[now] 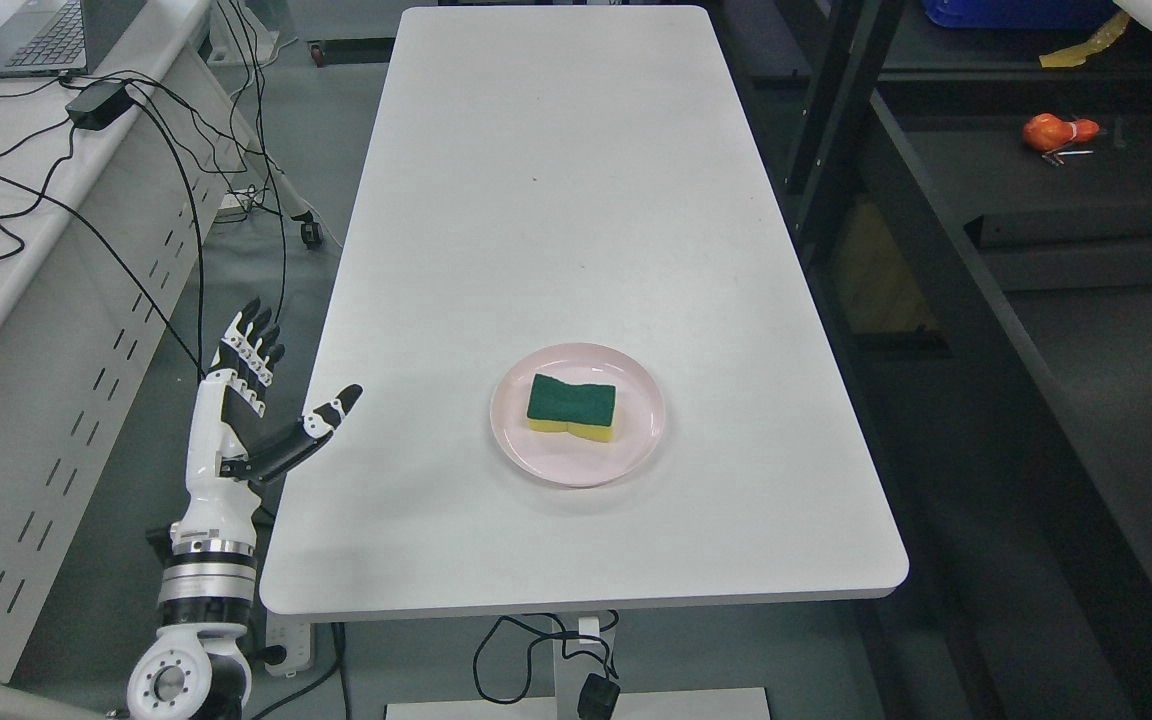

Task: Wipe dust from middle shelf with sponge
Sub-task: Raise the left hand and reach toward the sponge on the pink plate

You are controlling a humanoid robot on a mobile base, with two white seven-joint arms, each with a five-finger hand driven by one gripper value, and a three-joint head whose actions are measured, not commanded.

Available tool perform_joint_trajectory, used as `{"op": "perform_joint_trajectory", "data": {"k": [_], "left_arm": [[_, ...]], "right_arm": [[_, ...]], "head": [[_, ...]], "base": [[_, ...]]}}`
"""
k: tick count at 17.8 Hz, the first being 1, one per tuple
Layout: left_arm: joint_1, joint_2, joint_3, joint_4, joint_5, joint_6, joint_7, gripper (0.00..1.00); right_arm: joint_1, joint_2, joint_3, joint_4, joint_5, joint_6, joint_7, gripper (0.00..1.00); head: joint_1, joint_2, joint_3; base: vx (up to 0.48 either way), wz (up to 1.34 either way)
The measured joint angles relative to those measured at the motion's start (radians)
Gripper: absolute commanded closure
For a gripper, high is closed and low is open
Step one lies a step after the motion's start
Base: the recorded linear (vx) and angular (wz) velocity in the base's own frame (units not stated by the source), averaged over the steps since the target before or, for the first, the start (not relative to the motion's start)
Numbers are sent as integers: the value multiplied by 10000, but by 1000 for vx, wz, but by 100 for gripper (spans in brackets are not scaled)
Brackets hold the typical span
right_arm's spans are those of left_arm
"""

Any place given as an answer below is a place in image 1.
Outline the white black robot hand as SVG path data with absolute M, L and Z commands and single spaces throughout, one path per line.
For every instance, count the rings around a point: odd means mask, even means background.
M 285 355 L 280 332 L 273 310 L 251 300 L 221 334 L 195 397 L 185 454 L 189 502 L 169 529 L 173 555 L 251 555 L 262 497 L 329 442 L 364 393 L 351 384 L 283 429 L 266 427 L 266 395 Z

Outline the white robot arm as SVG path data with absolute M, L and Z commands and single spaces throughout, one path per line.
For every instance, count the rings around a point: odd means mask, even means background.
M 252 544 L 151 537 L 162 564 L 156 642 L 126 688 L 132 719 L 241 719 L 252 670 L 238 642 L 253 607 Z

